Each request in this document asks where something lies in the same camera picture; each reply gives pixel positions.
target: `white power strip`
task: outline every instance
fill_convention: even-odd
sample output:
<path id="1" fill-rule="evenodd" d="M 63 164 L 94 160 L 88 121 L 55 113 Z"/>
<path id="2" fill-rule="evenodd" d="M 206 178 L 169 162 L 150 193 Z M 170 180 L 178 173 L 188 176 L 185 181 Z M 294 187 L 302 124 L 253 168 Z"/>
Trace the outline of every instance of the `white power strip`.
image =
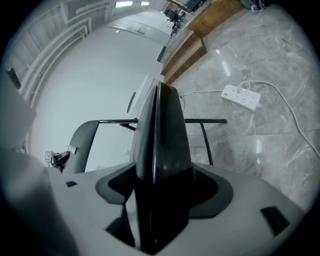
<path id="1" fill-rule="evenodd" d="M 238 93 L 236 86 L 228 84 L 223 89 L 221 97 L 254 112 L 260 103 L 261 96 L 247 89 L 241 89 L 241 93 Z"/>

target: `door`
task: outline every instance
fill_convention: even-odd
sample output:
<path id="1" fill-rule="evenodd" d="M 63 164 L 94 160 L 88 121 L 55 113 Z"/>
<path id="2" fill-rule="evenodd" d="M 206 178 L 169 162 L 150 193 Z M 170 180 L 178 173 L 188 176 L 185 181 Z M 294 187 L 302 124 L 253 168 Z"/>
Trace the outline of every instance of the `door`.
<path id="1" fill-rule="evenodd" d="M 143 24 L 138 21 L 118 19 L 108 25 L 110 28 L 124 30 L 141 37 L 147 38 L 162 46 L 166 46 L 170 35 L 152 26 Z"/>

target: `power strip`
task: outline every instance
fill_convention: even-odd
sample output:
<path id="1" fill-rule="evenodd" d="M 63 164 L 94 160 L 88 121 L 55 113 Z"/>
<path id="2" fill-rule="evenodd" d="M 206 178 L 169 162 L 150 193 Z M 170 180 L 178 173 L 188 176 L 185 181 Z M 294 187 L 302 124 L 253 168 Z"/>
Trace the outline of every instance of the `power strip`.
<path id="1" fill-rule="evenodd" d="M 221 97 L 254 112 L 260 104 L 261 95 L 247 89 L 241 89 L 241 93 L 238 93 L 236 86 L 228 84 L 223 89 Z"/>

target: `ceiling light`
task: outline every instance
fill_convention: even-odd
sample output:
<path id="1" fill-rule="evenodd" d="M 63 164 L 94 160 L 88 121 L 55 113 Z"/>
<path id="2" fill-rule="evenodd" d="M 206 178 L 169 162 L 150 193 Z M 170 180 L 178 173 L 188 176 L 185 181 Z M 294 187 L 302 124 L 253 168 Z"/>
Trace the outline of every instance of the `ceiling light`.
<path id="1" fill-rule="evenodd" d="M 115 3 L 115 8 L 132 6 L 133 3 L 134 3 L 133 1 L 116 2 L 116 3 Z"/>

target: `marble floor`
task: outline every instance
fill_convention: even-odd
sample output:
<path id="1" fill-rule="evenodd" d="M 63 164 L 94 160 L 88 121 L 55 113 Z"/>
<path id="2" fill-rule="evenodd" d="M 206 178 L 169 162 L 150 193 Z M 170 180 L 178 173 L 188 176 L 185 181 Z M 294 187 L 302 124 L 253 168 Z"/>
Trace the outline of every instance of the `marble floor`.
<path id="1" fill-rule="evenodd" d="M 258 14 L 242 10 L 204 42 L 208 53 L 173 84 L 180 95 L 222 90 L 244 80 L 271 82 L 320 151 L 320 66 L 303 30 L 285 10 L 277 5 Z M 227 124 L 205 125 L 213 164 L 260 177 L 307 211 L 319 192 L 320 159 L 274 88 L 252 84 L 249 89 L 261 94 L 255 112 L 223 100 L 218 92 L 194 93 L 183 97 L 184 117 L 227 119 Z M 192 161 L 208 164 L 200 125 L 186 128 Z"/>

